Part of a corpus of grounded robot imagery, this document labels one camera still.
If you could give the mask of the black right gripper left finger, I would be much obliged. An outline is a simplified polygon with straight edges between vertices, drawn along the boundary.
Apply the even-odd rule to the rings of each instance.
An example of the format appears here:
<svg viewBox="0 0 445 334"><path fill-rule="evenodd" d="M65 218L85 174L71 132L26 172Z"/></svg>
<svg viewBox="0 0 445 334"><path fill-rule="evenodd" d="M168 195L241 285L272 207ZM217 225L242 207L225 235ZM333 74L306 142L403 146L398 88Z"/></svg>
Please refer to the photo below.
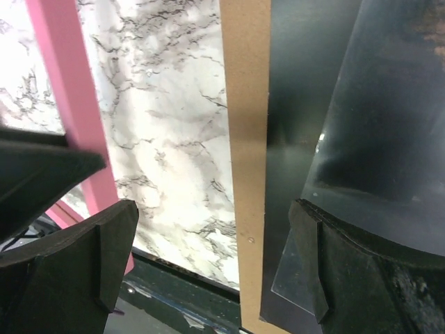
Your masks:
<svg viewBox="0 0 445 334"><path fill-rule="evenodd" d="M1 253L2 333L103 333L138 222L132 200Z"/></svg>

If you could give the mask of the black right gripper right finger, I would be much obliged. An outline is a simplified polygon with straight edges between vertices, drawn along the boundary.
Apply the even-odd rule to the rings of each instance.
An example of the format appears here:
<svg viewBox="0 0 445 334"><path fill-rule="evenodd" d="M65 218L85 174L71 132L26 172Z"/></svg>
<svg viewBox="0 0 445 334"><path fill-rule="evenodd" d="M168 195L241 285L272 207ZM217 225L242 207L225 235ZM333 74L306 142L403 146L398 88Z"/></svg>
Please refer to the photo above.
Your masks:
<svg viewBox="0 0 445 334"><path fill-rule="evenodd" d="M444 257L291 203L289 223L324 333L443 333Z"/></svg>

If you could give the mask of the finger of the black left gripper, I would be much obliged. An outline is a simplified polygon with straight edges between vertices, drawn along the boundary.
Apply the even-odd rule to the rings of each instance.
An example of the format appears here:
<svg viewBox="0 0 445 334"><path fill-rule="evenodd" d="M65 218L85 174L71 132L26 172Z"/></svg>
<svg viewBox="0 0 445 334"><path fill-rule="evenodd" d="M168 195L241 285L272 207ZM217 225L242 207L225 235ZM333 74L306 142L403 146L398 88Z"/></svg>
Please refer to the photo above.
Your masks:
<svg viewBox="0 0 445 334"><path fill-rule="evenodd" d="M105 167L100 154L70 148L64 135L2 128L1 242Z"/></svg>

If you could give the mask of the landscape photo print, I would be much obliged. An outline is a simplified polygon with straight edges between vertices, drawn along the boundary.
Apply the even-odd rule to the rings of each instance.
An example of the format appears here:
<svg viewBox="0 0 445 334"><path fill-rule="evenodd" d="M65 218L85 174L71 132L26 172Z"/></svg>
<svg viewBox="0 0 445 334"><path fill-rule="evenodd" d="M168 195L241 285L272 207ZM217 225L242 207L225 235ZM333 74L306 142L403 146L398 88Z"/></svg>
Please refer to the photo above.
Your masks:
<svg viewBox="0 0 445 334"><path fill-rule="evenodd" d="M444 332L444 2L274 1L262 320Z"/></svg>

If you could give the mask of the pink wooden picture frame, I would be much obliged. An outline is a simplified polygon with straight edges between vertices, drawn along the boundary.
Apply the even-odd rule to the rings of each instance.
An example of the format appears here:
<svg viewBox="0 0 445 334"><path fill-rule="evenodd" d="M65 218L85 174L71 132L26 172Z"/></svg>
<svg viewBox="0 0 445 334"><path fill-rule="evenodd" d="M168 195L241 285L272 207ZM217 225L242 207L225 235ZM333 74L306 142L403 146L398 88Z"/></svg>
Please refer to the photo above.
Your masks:
<svg viewBox="0 0 445 334"><path fill-rule="evenodd" d="M26 1L26 6L68 144L99 153L106 162L104 170L81 184L89 214L94 215L117 202L118 195L76 1ZM81 219L62 201L47 213L62 228Z"/></svg>

